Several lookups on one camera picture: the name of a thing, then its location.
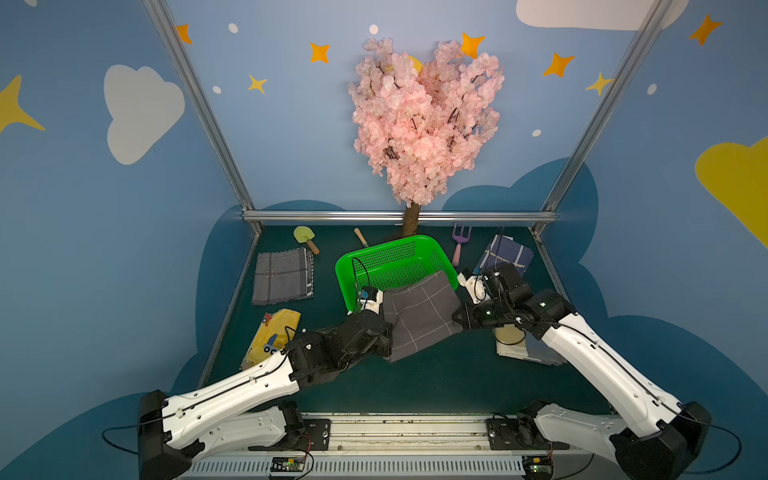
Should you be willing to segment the beige and blue pillowcase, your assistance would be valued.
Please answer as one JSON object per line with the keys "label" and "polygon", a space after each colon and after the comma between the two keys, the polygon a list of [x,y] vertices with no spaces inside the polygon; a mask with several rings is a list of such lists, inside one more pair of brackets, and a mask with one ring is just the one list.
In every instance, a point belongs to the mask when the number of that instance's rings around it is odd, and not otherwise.
{"label": "beige and blue pillowcase", "polygon": [[507,325],[493,330],[496,352],[501,357],[543,365],[563,365],[567,360],[527,332]]}

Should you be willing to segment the dark grey checked pillowcase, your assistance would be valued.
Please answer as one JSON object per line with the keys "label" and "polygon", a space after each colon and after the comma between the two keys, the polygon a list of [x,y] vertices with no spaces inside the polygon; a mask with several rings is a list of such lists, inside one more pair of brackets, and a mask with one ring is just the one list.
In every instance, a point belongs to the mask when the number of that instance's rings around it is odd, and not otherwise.
{"label": "dark grey checked pillowcase", "polygon": [[383,294],[384,320],[392,325],[389,363],[406,357],[463,331],[453,320],[461,302],[442,270],[407,287]]}

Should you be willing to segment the navy blue pillowcase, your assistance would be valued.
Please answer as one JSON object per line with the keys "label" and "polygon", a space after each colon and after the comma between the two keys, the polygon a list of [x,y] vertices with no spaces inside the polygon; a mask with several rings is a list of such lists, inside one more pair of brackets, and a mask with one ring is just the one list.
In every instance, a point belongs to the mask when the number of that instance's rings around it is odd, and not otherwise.
{"label": "navy blue pillowcase", "polygon": [[481,254],[475,269],[484,272],[510,264],[517,269],[520,276],[524,276],[533,258],[533,251],[517,243],[513,237],[495,234]]}

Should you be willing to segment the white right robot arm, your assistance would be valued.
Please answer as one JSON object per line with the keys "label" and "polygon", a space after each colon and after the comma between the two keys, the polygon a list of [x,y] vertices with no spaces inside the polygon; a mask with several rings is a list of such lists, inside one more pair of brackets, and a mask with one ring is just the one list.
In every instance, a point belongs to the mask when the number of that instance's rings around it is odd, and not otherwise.
{"label": "white right robot arm", "polygon": [[609,402],[596,416],[541,401],[517,415],[533,440],[565,443],[616,463],[631,479],[676,479],[699,456],[711,416],[682,404],[611,348],[559,293],[534,293],[513,265],[463,281],[470,299],[454,312],[463,328],[512,325],[561,355]]}

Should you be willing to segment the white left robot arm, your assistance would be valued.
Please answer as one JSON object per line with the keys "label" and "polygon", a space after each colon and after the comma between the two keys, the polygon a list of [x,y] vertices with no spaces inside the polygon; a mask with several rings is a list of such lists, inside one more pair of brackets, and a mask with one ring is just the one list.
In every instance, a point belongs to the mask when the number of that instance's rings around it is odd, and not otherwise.
{"label": "white left robot arm", "polygon": [[389,356],[392,331],[383,315],[364,309],[338,326],[297,333],[268,359],[208,387],[144,395],[137,422],[139,477],[174,479],[213,451],[204,436],[230,418],[331,382],[368,355]]}

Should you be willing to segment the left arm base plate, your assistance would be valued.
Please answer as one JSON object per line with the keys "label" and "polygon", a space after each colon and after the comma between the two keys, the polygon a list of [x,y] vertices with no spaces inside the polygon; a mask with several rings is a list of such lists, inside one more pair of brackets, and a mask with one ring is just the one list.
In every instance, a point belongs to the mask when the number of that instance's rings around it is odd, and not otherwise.
{"label": "left arm base plate", "polygon": [[328,418],[304,419],[303,425],[289,425],[285,435],[272,446],[249,446],[249,451],[327,451],[332,422]]}

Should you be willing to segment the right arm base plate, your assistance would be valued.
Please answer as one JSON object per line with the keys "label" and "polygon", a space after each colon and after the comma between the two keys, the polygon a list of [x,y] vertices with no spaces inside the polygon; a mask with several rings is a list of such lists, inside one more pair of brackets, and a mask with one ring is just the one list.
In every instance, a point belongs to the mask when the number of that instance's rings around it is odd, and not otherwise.
{"label": "right arm base plate", "polygon": [[532,420],[492,417],[485,421],[492,450],[569,450],[570,445],[546,440]]}

